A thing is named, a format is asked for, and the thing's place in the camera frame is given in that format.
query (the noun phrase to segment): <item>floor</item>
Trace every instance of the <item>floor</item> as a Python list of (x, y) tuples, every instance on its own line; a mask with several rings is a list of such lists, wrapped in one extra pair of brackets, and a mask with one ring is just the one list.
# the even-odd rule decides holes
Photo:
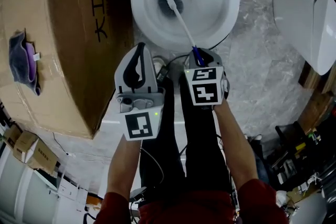
[[(153, 55), (173, 59), (169, 53), (152, 44), (134, 27), (135, 43), (143, 41), (151, 46)], [(228, 102), (243, 132), (263, 134), (264, 140), (277, 135), (276, 125), (297, 120), (312, 92), (298, 85), (304, 60), (284, 40), (273, 17), (272, 0), (240, 0), (239, 15), (231, 34), (215, 51), (221, 56), (231, 84)], [(181, 61), (172, 68), (173, 80), (182, 69)], [(187, 141), (181, 100), (175, 93), (175, 136), (180, 149)], [(115, 99), (109, 105), (100, 131), (92, 140), (55, 134), (57, 142), (69, 153), (67, 156), (53, 138), (53, 134), (33, 129), (66, 164), (66, 171), (79, 183), (98, 193), (102, 174), (109, 165), (122, 135)]]

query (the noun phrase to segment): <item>cardboard box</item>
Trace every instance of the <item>cardboard box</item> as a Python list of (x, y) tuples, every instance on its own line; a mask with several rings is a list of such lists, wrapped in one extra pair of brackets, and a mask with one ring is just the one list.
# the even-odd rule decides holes
[(57, 156), (38, 138), (36, 134), (23, 131), (16, 141), (14, 157), (26, 163), (32, 169), (41, 169), (52, 175), (57, 163)]
[[(0, 0), (0, 99), (27, 127), (93, 138), (133, 46), (130, 0)], [(26, 30), (41, 59), (41, 95), (14, 83), (8, 41)]]
[(14, 149), (14, 145), (20, 135), (21, 131), (15, 124), (13, 124), (12, 127), (10, 127), (10, 129), (7, 129), (4, 133), (4, 142), (11, 150)]

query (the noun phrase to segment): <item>toilet brush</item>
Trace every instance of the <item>toilet brush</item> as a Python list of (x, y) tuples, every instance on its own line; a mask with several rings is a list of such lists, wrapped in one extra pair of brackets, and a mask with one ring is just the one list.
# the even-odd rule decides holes
[(159, 7), (162, 11), (162, 13), (167, 16), (167, 17), (177, 17), (177, 19), (179, 20), (180, 24), (183, 27), (183, 30), (185, 31), (191, 46), (193, 47), (193, 51), (195, 52), (197, 59), (199, 61), (199, 65), (200, 66), (205, 66), (204, 61), (200, 55), (200, 53), (198, 52), (196, 43), (193, 39), (193, 37), (191, 36), (184, 20), (182, 19), (181, 13), (183, 11), (184, 5), (182, 0), (158, 0), (158, 4)]

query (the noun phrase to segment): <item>white toilet brush handle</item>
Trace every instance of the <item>white toilet brush handle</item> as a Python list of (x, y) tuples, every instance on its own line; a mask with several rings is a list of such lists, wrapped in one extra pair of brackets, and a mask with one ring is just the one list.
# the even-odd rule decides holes
[(184, 20), (182, 19), (181, 14), (177, 10), (175, 1), (174, 0), (167, 0), (167, 2), (168, 2), (169, 7), (174, 11), (175, 15), (177, 16), (178, 20), (180, 21), (180, 24), (183, 26), (183, 29), (184, 29), (185, 33), (187, 34), (191, 45), (193, 47), (196, 47), (196, 43), (195, 43), (193, 37), (191, 36), (191, 34), (190, 34), (187, 26), (185, 25)]

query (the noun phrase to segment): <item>forearm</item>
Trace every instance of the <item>forearm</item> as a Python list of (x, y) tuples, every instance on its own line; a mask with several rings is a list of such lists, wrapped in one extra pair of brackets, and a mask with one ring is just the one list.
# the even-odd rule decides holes
[(127, 141), (123, 135), (112, 158), (107, 192), (114, 192), (129, 200), (137, 171), (141, 141)]
[(215, 106), (219, 129), (222, 135), (227, 166), (230, 169), (237, 189), (251, 179), (258, 178), (253, 150), (226, 100)]

